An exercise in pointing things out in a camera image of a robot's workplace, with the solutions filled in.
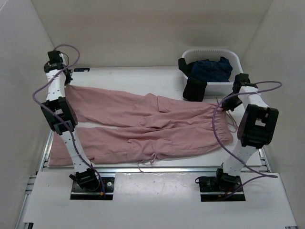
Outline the pink drawstring trousers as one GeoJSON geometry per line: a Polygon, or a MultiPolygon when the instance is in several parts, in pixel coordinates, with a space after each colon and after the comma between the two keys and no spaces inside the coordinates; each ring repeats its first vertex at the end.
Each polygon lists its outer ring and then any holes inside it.
{"type": "Polygon", "coordinates": [[[200,156],[234,140],[215,104],[73,85],[65,95],[79,123],[95,124],[76,128],[94,164],[200,156]]]}

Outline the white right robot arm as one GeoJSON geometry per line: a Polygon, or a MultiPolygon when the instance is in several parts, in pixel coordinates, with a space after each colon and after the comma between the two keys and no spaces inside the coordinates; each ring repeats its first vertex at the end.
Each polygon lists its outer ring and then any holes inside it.
{"type": "Polygon", "coordinates": [[[240,73],[235,76],[233,92],[219,103],[223,111],[233,111],[243,105],[245,112],[237,129],[237,144],[217,169],[214,186],[218,190],[236,185],[251,155],[272,141],[279,111],[268,106],[259,93],[257,84],[250,82],[249,75],[240,73]]]}

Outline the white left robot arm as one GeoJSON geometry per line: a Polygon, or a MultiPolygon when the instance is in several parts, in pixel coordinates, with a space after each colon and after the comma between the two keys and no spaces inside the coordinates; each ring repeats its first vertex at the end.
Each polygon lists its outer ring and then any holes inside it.
{"type": "Polygon", "coordinates": [[[41,108],[51,130],[60,137],[74,167],[70,178],[82,189],[96,191],[100,187],[92,163],[86,157],[75,127],[76,114],[65,97],[65,86],[72,80],[64,54],[58,50],[48,52],[49,61],[44,65],[48,82],[46,101],[41,108]]]}

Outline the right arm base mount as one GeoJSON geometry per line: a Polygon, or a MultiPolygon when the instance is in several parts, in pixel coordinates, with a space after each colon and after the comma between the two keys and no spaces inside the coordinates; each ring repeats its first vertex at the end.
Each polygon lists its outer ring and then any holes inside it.
{"type": "Polygon", "coordinates": [[[195,179],[199,185],[201,202],[246,201],[240,176],[231,176],[217,169],[214,176],[201,176],[195,179]]]}

